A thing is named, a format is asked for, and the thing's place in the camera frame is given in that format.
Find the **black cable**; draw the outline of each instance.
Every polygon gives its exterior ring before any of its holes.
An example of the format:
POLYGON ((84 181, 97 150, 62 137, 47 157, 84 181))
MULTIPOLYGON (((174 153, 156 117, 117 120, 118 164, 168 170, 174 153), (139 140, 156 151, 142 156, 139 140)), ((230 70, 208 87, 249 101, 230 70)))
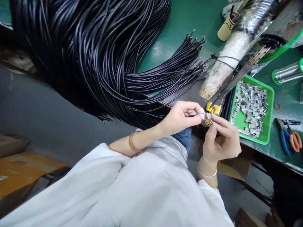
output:
POLYGON ((152 127, 167 114, 159 102, 207 75, 198 59, 204 38, 193 33, 168 60, 137 72, 171 0, 11 0, 10 8, 15 36, 40 75, 100 120, 152 127))

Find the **gray floor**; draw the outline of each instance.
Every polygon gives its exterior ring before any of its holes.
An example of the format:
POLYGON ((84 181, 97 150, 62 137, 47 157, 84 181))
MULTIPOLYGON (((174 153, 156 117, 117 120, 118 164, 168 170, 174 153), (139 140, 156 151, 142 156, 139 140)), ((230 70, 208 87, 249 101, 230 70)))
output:
MULTIPOLYGON (((30 150, 71 166, 98 144, 109 144, 134 130, 132 126, 115 119, 103 123, 73 106, 51 87, 12 73, 3 66, 0 66, 0 108, 0 131, 26 136, 32 140, 30 150)), ((187 161, 194 177, 200 159, 199 145, 199 133, 195 132, 187 161)), ((264 195, 272 194, 271 178, 256 168, 251 167, 245 179, 264 195)), ((233 178, 218 174, 218 180, 218 188, 232 220, 242 207, 265 221, 270 211, 268 206, 233 178)))

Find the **green tray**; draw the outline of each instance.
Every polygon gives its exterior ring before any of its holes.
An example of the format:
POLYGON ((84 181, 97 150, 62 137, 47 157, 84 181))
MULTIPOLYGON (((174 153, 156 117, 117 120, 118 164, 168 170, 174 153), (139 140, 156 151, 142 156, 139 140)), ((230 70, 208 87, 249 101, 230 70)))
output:
MULTIPOLYGON (((272 109, 273 109, 273 106, 274 106, 275 92, 270 86, 254 79, 254 78, 252 78, 248 75, 245 75, 243 77, 242 81, 244 83, 250 83, 251 85, 258 86, 258 88, 260 88, 260 89, 267 90, 266 102, 268 103, 268 108, 266 109, 266 111, 267 111, 266 116, 262 119, 263 132, 260 133, 259 138, 253 138, 253 137, 250 137, 248 135, 242 134, 240 132, 239 132, 239 136, 242 137, 242 138, 245 138, 247 140, 253 141, 255 143, 266 145, 266 144, 269 143, 269 139, 270 139, 271 117, 272 117, 272 109)), ((231 113, 230 113, 230 117, 229 117, 230 122, 231 122, 233 111, 234 111, 236 96, 237 96, 237 92, 235 92, 233 103, 232 103, 232 109, 231 109, 231 113)), ((245 120, 246 120, 245 114, 242 113, 242 111, 239 111, 236 118, 235 118, 235 126, 244 130, 245 127, 248 127, 248 123, 246 123, 245 120)))

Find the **hand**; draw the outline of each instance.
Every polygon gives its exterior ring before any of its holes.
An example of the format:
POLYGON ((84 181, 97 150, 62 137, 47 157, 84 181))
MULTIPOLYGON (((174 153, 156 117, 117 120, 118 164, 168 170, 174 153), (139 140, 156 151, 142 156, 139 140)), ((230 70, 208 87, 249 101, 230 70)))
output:
POLYGON ((237 127, 227 120, 211 116, 214 124, 208 129, 203 144, 203 157, 211 162, 235 158, 241 153, 240 137, 237 127))
POLYGON ((186 128, 198 125, 203 120, 203 115, 196 115, 201 106, 196 102, 177 101, 168 115, 158 124, 163 136, 176 134, 186 128))

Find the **pliers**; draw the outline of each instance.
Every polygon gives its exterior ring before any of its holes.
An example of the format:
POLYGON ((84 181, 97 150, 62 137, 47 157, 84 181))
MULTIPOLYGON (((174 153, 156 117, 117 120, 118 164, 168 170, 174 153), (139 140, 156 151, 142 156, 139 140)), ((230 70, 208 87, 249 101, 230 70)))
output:
POLYGON ((280 130, 280 139, 281 139, 281 144, 283 147, 284 152, 286 153, 287 156, 291 156, 290 151, 287 147, 287 142, 290 143, 291 148, 296 151, 299 152, 300 149, 302 148, 302 141, 300 136, 298 135, 298 133, 293 132, 288 123, 286 121, 283 121, 281 119, 276 118, 276 123, 277 126, 280 130), (290 132, 287 132, 285 125, 288 126, 288 129, 290 130, 290 132))
POLYGON ((286 124, 287 128, 288 128, 289 140, 290 140, 292 149, 295 152, 300 152, 300 149, 302 148, 302 140, 301 140, 299 134, 291 130, 288 122, 284 121, 284 124, 286 124))

